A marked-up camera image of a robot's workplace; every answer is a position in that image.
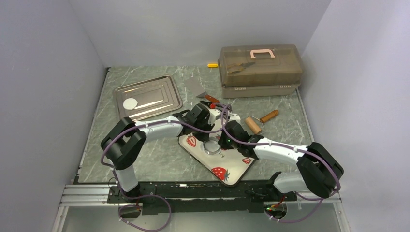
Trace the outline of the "spatula with wooden handle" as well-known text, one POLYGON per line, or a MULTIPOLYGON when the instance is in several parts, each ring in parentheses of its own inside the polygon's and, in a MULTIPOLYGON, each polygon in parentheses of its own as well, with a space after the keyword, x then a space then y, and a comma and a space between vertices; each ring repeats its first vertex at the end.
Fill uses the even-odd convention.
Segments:
POLYGON ((203 92, 198 94, 196 97, 198 98, 205 98, 207 101, 212 102, 212 103, 219 103, 219 100, 212 97, 211 95, 207 94, 207 92, 203 92))

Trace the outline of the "strawberry pattern white tray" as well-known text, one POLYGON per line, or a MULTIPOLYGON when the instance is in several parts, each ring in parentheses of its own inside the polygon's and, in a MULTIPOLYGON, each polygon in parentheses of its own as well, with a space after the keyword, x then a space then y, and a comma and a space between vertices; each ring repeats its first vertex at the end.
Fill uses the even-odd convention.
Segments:
POLYGON ((254 159, 244 157, 235 149, 222 150, 218 145, 221 133, 211 133, 204 142, 191 134, 183 135, 179 137, 178 143, 224 185, 233 187, 249 170, 254 159))

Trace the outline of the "wooden rolling pin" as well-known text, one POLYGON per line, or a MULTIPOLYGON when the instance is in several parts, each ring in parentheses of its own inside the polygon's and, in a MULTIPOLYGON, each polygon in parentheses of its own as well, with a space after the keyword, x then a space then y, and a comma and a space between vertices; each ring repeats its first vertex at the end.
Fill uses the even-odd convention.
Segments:
POLYGON ((245 124, 254 134, 262 134, 265 131, 264 125, 267 121, 279 115, 279 110, 274 110, 261 118, 248 116, 245 119, 245 124))

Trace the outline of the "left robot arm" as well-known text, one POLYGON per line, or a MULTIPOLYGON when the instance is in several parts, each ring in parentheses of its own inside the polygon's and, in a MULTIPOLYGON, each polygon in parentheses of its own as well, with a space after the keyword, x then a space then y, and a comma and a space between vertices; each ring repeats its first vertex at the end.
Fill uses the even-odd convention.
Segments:
POLYGON ((101 163, 113 171, 121 187, 120 197, 127 203, 138 199, 140 185, 133 164, 144 144, 183 135, 193 135, 203 142, 209 138, 219 116, 219 111, 199 103, 191 110, 163 119, 133 121, 129 117, 122 118, 101 141, 101 163))

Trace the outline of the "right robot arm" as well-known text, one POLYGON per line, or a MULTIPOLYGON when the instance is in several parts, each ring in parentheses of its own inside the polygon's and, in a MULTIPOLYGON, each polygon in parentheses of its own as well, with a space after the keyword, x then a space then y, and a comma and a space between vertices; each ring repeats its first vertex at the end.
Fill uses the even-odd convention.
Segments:
POLYGON ((273 160, 297 168, 293 173, 276 172, 267 181, 265 191, 273 201, 299 191, 310 191, 325 199, 341 188, 344 169, 320 143, 279 143, 261 135, 249 135, 237 121, 229 121, 222 126, 219 145, 226 150, 234 149, 246 158, 273 160))

